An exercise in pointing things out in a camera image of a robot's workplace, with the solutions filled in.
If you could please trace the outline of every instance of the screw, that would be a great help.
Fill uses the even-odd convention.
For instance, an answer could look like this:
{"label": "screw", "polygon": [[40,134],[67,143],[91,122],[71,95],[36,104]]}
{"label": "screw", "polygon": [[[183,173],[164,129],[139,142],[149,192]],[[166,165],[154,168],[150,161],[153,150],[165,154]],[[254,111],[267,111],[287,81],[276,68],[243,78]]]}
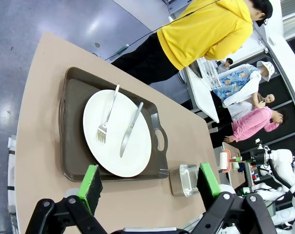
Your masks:
{"label": "screw", "polygon": [[43,205],[44,205],[44,207],[47,207],[47,206],[49,206],[49,205],[50,205],[50,202],[48,202],[48,201],[45,201]]}
{"label": "screw", "polygon": [[230,199],[230,195],[228,195],[228,194],[224,194],[224,195],[223,195],[223,198],[224,198],[225,200],[228,200],[228,199]]}
{"label": "screw", "polygon": [[69,199],[70,204],[74,204],[75,202],[76,202],[76,199],[74,199],[74,198]]}
{"label": "screw", "polygon": [[255,196],[251,196],[251,197],[250,197],[250,200],[251,200],[252,202],[254,202],[254,201],[256,201],[256,197],[255,197]]}

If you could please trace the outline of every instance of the hand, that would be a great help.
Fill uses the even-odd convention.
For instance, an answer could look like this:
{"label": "hand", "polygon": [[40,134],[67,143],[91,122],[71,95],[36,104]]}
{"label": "hand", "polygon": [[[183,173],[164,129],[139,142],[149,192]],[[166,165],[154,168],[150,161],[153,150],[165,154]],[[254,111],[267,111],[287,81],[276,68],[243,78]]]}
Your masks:
{"label": "hand", "polygon": [[233,136],[225,136],[224,140],[225,143],[231,143],[233,142]]}
{"label": "hand", "polygon": [[259,105],[257,106],[257,108],[261,109],[263,107],[265,107],[265,102],[263,102],[263,101],[259,102]]}

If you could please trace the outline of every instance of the orange object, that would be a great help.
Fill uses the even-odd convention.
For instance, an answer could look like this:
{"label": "orange object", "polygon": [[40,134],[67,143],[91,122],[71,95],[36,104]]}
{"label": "orange object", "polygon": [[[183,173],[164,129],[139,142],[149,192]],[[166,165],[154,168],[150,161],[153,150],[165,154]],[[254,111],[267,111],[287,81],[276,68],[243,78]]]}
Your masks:
{"label": "orange object", "polygon": [[226,152],[227,153],[227,169],[226,170],[222,170],[223,173],[227,173],[231,169],[231,163],[230,163],[231,151],[229,151],[229,150],[222,150],[222,152]]}

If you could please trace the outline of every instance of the yellow hoodie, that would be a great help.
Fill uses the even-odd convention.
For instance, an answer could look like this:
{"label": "yellow hoodie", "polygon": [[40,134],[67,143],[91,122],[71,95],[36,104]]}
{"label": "yellow hoodie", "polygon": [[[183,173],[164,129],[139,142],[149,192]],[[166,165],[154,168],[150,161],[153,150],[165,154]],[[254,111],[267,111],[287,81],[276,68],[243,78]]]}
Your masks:
{"label": "yellow hoodie", "polygon": [[236,52],[252,32],[253,23],[243,0],[194,0],[157,35],[169,61],[181,70],[203,56],[208,60],[224,59]]}

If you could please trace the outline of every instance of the beige tabletop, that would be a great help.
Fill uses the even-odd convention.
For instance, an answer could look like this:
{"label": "beige tabletop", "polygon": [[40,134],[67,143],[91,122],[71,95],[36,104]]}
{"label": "beige tabletop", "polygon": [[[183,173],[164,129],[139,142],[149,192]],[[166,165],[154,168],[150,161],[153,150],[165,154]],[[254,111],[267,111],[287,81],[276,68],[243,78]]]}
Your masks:
{"label": "beige tabletop", "polygon": [[[237,153],[240,156],[240,151],[238,148],[235,148],[234,146],[229,145],[225,142],[223,142],[222,144],[224,150],[229,150],[231,152],[231,157],[237,157]],[[231,168],[229,173],[231,178],[231,184],[234,189],[236,189],[238,186],[242,185],[246,181],[245,174],[238,172],[238,170],[233,170],[233,167]]]}
{"label": "beige tabletop", "polygon": [[[169,169],[182,163],[210,162],[219,180],[216,159],[204,120],[83,49],[44,33],[34,55],[20,109],[16,155],[16,199],[20,233],[25,233],[36,203],[58,202],[70,188],[60,168],[58,107],[69,67],[78,67],[153,102],[168,136]],[[183,227],[204,212],[200,195],[176,198],[169,178],[103,183],[95,212],[110,233],[123,227]],[[66,233],[78,233],[75,227]]]}

